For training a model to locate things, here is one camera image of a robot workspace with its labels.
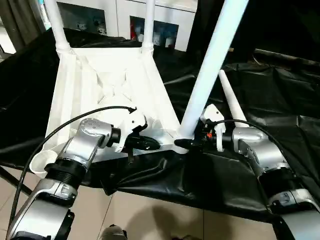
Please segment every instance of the white pole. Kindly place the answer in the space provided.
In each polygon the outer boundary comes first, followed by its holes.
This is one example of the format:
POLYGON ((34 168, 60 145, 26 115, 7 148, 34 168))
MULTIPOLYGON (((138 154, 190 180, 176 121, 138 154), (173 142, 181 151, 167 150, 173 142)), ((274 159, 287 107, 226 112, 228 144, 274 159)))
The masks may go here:
POLYGON ((63 22, 56 0, 44 0, 44 3, 55 38, 55 47, 57 53, 61 54, 69 52, 71 48, 66 39, 63 22))
MULTIPOLYGON (((237 99, 237 97, 236 97, 236 95, 230 85, 230 82, 227 78, 225 71, 223 71, 223 70, 219 71, 219 78, 221 81, 221 85, 222 85, 222 88, 224 91, 226 101, 228 102, 228 105, 230 108, 232 118, 247 121, 247 119, 244 115, 244 112, 242 111, 241 106, 238 102, 238 99, 237 99)), ((234 124, 238 128, 248 128, 249 127, 248 124, 241 123, 241 122, 235 122, 234 124)))
POLYGON ((142 53, 153 52, 153 35, 154 35, 154 18, 156 0, 146 0, 145 21, 144 21, 144 36, 142 43, 142 53))
MULTIPOLYGON (((249 0, 224 1, 176 139, 194 137, 199 117, 205 108, 248 2, 249 0)), ((180 154, 188 152, 175 145, 172 149, 180 154)))

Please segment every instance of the tile floor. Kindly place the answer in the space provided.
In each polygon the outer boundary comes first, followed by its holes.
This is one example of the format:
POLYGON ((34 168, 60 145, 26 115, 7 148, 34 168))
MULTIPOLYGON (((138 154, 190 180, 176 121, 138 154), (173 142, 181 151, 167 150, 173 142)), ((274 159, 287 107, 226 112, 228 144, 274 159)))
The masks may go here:
MULTIPOLYGON (((6 168, 19 177, 21 171, 6 168)), ((33 189, 38 177, 28 173, 33 189)), ((0 178, 0 240, 6 237, 15 188, 0 178)), ((21 195, 19 207, 27 199, 21 195)), ((96 240, 105 227, 116 224, 129 240, 171 240, 192 235, 200 240, 276 240, 270 224, 242 219, 129 193, 106 196, 102 189, 81 186, 72 207, 75 220, 68 240, 96 240)))

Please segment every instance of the black cable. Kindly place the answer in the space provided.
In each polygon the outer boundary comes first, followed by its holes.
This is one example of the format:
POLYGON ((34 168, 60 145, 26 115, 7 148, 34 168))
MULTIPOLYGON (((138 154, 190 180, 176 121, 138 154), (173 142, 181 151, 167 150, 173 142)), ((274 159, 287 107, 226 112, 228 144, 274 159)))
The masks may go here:
POLYGON ((278 147, 278 149, 282 153, 284 159, 288 162, 288 159, 283 151, 284 147, 281 145, 280 142, 278 142, 278 140, 274 136, 272 136, 267 130, 264 130, 261 126, 256 125, 254 123, 251 123, 249 121, 240 120, 240 119, 225 119, 225 120, 220 120, 220 121, 213 121, 213 122, 210 122, 207 124, 216 126, 218 124, 223 124, 223 123, 242 123, 242 124, 248 124, 251 127, 255 127, 256 129, 260 130, 261 132, 263 132, 265 135, 267 135, 269 137, 269 139, 278 147))
POLYGON ((126 109, 128 110, 130 113, 134 112, 136 109, 132 108, 132 107, 128 107, 128 106, 105 106, 105 107, 101 107, 92 111, 88 111, 86 113, 83 113, 79 116, 76 116, 72 119, 70 119, 69 121, 66 121, 64 124, 60 125, 59 127, 57 127, 55 130, 53 130, 37 147, 36 149, 33 151, 33 153, 31 154, 31 156, 29 157, 28 161, 25 163, 25 166, 23 168, 23 171, 21 173, 20 176, 20 180, 18 183, 18 186, 16 188, 15 191, 15 195, 14 195, 14 199, 13 199, 13 204, 12 204, 12 208, 11 208, 11 214, 10 214, 10 219, 9 219, 9 227, 12 223, 12 221, 14 220, 15 216, 16 216, 16 210, 17 210, 17 205, 18 205, 18 200, 19 200, 19 195, 25 180, 25 176, 27 174, 29 165, 32 161, 32 159, 34 158, 34 156, 37 154, 37 152, 41 149, 42 145, 45 144, 53 135, 55 135, 58 131, 60 131, 61 129, 63 129, 65 126, 73 123, 74 121, 77 121, 85 116, 88 116, 90 114, 94 114, 100 111, 104 111, 104 110, 110 110, 110 109, 126 109))

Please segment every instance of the white cabinet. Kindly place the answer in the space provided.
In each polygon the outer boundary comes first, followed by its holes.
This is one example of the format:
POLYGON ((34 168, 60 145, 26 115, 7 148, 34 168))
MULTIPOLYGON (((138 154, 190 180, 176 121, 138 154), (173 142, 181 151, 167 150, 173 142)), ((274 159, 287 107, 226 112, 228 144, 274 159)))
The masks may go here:
MULTIPOLYGON (((175 49, 186 51, 197 5, 197 0, 157 0, 154 10, 153 43, 165 47, 172 44, 175 49)), ((136 33, 141 40, 136 31, 143 33, 146 1, 116 0, 116 9, 119 36, 130 39, 132 34, 136 33)))
POLYGON ((57 0, 57 4, 65 28, 118 37, 116 0, 57 0))

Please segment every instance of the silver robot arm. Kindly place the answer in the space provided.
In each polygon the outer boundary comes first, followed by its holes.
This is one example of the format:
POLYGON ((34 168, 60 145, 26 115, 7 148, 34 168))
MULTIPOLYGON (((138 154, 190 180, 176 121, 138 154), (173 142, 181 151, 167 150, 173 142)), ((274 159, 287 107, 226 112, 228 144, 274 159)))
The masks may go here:
POLYGON ((319 240, 320 207, 301 180, 289 166, 278 146, 255 127, 235 127, 226 133, 224 116, 214 105, 209 105, 200 117, 205 136, 177 139, 174 143, 185 149, 217 148, 232 145, 236 153, 250 163, 268 199, 268 209, 278 216, 273 225, 280 240, 319 240))
POLYGON ((74 214, 70 211, 98 148, 119 143, 121 130, 94 118, 86 118, 55 163, 15 216, 7 240, 65 240, 74 214))
POLYGON ((280 239, 320 239, 320 208, 290 168, 279 148, 254 127, 236 127, 233 149, 246 156, 268 198, 268 207, 279 215, 280 239))

